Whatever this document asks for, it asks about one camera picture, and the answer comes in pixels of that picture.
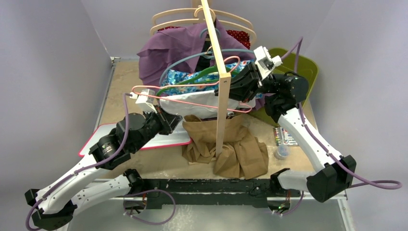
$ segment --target purple shirt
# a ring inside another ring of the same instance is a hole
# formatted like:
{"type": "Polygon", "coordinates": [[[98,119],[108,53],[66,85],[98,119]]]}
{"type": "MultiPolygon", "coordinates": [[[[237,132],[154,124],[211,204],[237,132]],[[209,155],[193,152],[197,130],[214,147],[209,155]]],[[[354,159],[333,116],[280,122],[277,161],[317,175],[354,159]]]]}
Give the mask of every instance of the purple shirt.
{"type": "MultiPolygon", "coordinates": [[[[230,36],[221,23],[216,20],[216,28],[220,31],[217,36],[221,49],[245,49],[239,41],[230,36]]],[[[144,85],[159,86],[160,76],[166,68],[180,59],[201,53],[205,43],[207,32],[200,37],[202,30],[206,29],[205,23],[194,24],[188,27],[172,28],[159,31],[154,34],[137,54],[139,59],[139,78],[144,85]]],[[[224,58],[237,55],[241,60],[254,59],[252,53],[228,52],[222,54],[224,58]]],[[[176,71],[194,73],[199,56],[186,60],[172,69],[176,71]]]]}

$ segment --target wooden tabletop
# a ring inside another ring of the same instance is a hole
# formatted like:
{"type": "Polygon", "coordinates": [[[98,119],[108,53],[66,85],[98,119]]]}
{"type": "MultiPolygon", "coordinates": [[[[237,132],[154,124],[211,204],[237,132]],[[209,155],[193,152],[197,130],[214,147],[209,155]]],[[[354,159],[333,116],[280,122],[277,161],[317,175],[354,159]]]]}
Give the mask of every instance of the wooden tabletop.
{"type": "MultiPolygon", "coordinates": [[[[117,63],[111,86],[109,88],[105,107],[101,116],[101,124],[116,123],[124,118],[122,94],[130,92],[134,85],[142,85],[139,79],[138,62],[120,61],[117,63]]],[[[134,100],[128,100],[130,113],[141,113],[134,100]]],[[[304,113],[310,123],[316,127],[310,103],[304,105],[304,113]]],[[[268,147],[268,173],[259,178],[269,178],[278,170],[289,167],[298,171],[313,171],[313,167],[305,153],[298,146],[291,147],[291,153],[285,160],[278,160],[273,153],[277,149],[273,126],[268,125],[250,115],[244,115],[244,126],[247,126],[260,142],[268,147]]],[[[220,179],[213,173],[214,161],[210,164],[189,165],[181,156],[181,146],[139,151],[131,155],[131,159],[119,165],[104,178],[115,178],[128,168],[135,168],[142,178],[172,178],[172,179],[220,179]]]]}

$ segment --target white cloth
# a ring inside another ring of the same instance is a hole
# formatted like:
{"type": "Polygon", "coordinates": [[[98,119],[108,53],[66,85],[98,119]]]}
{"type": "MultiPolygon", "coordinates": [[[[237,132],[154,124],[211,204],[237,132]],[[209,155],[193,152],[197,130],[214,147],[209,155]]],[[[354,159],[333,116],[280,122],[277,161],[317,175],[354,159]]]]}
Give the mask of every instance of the white cloth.
{"type": "MultiPolygon", "coordinates": [[[[192,92],[192,93],[186,93],[186,94],[181,94],[181,95],[172,95],[172,96],[166,96],[164,98],[218,107],[218,96],[214,95],[213,90],[192,92]]],[[[246,104],[249,105],[251,108],[255,107],[255,98],[252,99],[250,102],[247,102],[246,104]]],[[[217,111],[218,111],[218,109],[216,108],[203,107],[203,106],[197,106],[197,105],[179,103],[179,102],[172,102],[172,101],[162,100],[162,99],[160,99],[160,105],[166,112],[170,114],[175,114],[175,115],[177,114],[181,116],[195,115],[200,119],[216,117],[217,111]]],[[[248,108],[248,107],[245,105],[240,105],[239,101],[228,99],[228,108],[237,109],[237,108],[248,108]]]]}

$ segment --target red border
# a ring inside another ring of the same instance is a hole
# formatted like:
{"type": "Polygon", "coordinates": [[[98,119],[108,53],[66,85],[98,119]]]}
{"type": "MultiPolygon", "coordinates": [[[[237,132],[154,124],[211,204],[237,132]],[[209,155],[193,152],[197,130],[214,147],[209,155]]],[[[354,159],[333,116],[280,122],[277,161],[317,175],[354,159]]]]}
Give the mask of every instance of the red border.
{"type": "MultiPolygon", "coordinates": [[[[89,137],[89,139],[87,140],[87,142],[84,144],[84,146],[81,148],[81,150],[78,152],[78,156],[79,157],[84,157],[83,155],[81,155],[80,153],[82,152],[82,150],[84,150],[85,146],[87,145],[87,143],[90,141],[90,139],[92,138],[92,136],[95,134],[96,130],[98,130],[98,128],[102,125],[108,125],[108,124],[101,124],[99,125],[92,133],[92,135],[89,137]]],[[[185,142],[185,143],[174,143],[174,144],[167,144],[167,145],[162,145],[162,146],[154,146],[154,147],[148,147],[148,148],[141,148],[140,150],[149,150],[149,149],[156,149],[156,148],[169,148],[169,147],[175,147],[175,146],[181,146],[181,145],[187,145],[190,144],[192,142],[192,139],[190,138],[190,141],[185,142]]]]}

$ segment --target green bin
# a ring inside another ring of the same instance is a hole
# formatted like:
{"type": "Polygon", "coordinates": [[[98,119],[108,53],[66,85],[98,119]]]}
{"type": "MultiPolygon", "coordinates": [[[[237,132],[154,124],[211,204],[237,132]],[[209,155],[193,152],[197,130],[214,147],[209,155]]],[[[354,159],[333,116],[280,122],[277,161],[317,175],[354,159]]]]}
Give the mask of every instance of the green bin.
{"type": "MultiPolygon", "coordinates": [[[[275,57],[279,55],[282,57],[288,50],[285,50],[283,48],[272,48],[269,50],[270,56],[275,57]]],[[[294,68],[294,59],[295,59],[295,53],[291,53],[286,59],[283,61],[283,63],[276,67],[275,70],[273,71],[274,73],[286,73],[287,71],[293,71],[294,68]]],[[[309,81],[309,91],[307,92],[307,97],[306,100],[308,100],[310,92],[313,89],[313,86],[316,81],[316,77],[318,76],[319,69],[316,63],[306,57],[299,56],[299,61],[297,64],[297,73],[300,76],[305,77],[309,81]]],[[[258,118],[268,124],[271,124],[275,127],[278,127],[279,124],[275,123],[271,117],[269,117],[266,112],[265,108],[262,107],[257,111],[253,111],[249,113],[251,116],[258,118]]]]}

